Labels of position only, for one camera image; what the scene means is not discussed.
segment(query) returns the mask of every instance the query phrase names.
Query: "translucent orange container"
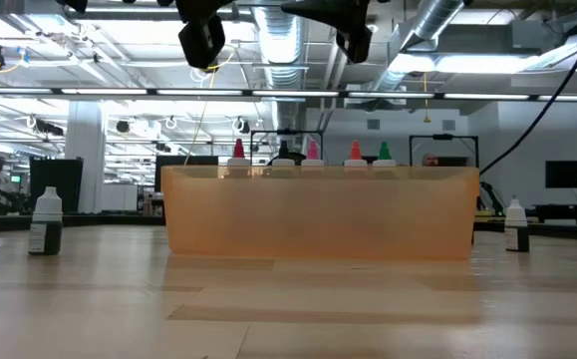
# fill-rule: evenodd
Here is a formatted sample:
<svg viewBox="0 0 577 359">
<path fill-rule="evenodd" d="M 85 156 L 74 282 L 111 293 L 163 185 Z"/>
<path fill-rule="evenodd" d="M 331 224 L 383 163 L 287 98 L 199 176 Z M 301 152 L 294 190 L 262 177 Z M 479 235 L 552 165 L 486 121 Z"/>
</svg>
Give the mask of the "translucent orange container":
<svg viewBox="0 0 577 359">
<path fill-rule="evenodd" d="M 175 253 L 465 260 L 478 169 L 165 167 L 162 188 Z"/>
</svg>

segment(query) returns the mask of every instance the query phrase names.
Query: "table surface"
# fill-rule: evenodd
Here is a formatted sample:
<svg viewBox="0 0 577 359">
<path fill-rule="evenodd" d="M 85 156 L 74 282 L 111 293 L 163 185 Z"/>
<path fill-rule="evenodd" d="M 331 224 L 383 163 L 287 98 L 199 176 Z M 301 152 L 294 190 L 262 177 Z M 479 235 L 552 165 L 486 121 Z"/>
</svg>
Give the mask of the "table surface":
<svg viewBox="0 0 577 359">
<path fill-rule="evenodd" d="M 577 358 L 577 241 L 469 262 L 169 254 L 164 227 L 0 234 L 0 358 Z"/>
</svg>

